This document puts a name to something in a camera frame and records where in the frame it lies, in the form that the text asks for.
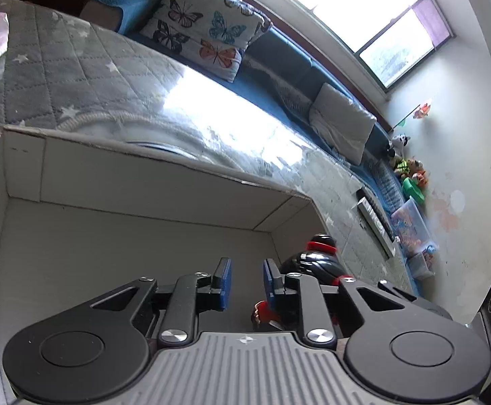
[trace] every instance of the gray ribbed plate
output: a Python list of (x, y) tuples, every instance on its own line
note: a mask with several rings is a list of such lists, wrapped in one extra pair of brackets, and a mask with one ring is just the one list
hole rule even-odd
[(390, 403), (363, 390), (331, 351), (299, 345), (288, 332), (204, 332), (163, 350), (144, 378), (106, 405), (301, 405)]

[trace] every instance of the printed butterfly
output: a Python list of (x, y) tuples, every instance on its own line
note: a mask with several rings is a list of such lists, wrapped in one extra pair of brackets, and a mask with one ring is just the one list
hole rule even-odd
[(247, 28), (244, 25), (227, 27), (223, 15), (218, 10), (214, 12), (212, 26), (213, 27), (208, 31), (210, 36), (214, 39), (219, 39), (219, 37), (221, 37), (225, 44), (230, 45), (234, 44), (234, 39), (240, 36)]
[(253, 16), (253, 11), (251, 8), (246, 6), (245, 3), (239, 2), (237, 0), (223, 0), (225, 2), (225, 6), (230, 7), (230, 8), (235, 8), (239, 7), (240, 11), (242, 12), (242, 15), (245, 15), (247, 17)]
[(157, 21), (157, 30), (154, 32), (152, 38), (154, 41), (162, 43), (165, 47), (169, 47), (176, 54), (182, 52), (182, 44), (185, 44), (190, 39), (180, 32), (172, 35), (168, 24), (161, 20)]
[(201, 39), (201, 49), (199, 50), (199, 55), (201, 58), (211, 58), (214, 57), (214, 62), (218, 61), (219, 65), (228, 69), (233, 65), (233, 59), (236, 57), (235, 48), (226, 48), (225, 50), (219, 50), (219, 48), (214, 47), (211, 43)]
[(171, 0), (171, 10), (169, 10), (169, 18), (176, 23), (180, 23), (182, 27), (191, 27), (193, 23), (197, 21), (199, 18), (204, 17), (202, 13), (199, 12), (191, 12), (187, 13), (187, 11), (191, 8), (189, 6), (187, 9), (185, 8), (185, 2), (183, 7), (176, 2), (176, 0)]

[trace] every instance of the green plastic toy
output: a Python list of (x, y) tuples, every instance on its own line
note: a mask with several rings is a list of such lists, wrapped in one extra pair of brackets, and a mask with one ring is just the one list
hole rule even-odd
[(420, 205), (425, 202), (424, 194), (410, 178), (405, 178), (403, 181), (403, 193), (407, 198), (413, 197), (414, 200)]

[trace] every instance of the plush toy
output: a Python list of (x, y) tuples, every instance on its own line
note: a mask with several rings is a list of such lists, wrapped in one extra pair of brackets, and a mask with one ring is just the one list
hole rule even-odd
[(392, 137), (392, 141), (389, 142), (388, 147), (388, 157), (395, 158), (400, 157), (403, 158), (403, 147), (405, 147), (410, 140), (410, 137), (407, 137), (404, 134), (399, 134)]
[(427, 117), (429, 111), (431, 110), (431, 102), (426, 102), (414, 112), (413, 118), (424, 118)]
[(399, 159), (394, 168), (395, 174), (404, 180), (405, 178), (412, 178), (412, 175), (424, 170), (424, 165), (421, 161), (409, 158), (405, 160), (400, 157), (395, 157), (395, 160)]
[(420, 189), (423, 189), (425, 186), (427, 186), (427, 183), (429, 182), (429, 179), (425, 175), (425, 170), (421, 170), (412, 175), (412, 182), (416, 184)]

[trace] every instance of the plastic storage box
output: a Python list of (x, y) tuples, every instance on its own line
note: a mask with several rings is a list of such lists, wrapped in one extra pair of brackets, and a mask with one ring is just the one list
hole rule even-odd
[(414, 199), (410, 198), (393, 212), (391, 219), (401, 239), (401, 247), (408, 258), (421, 253), (430, 245), (438, 249), (436, 243), (431, 239)]
[(430, 269), (431, 262), (427, 262), (422, 253), (416, 254), (407, 260), (408, 269), (410, 269), (412, 277), (418, 280), (424, 280), (428, 277), (433, 277), (435, 273)]

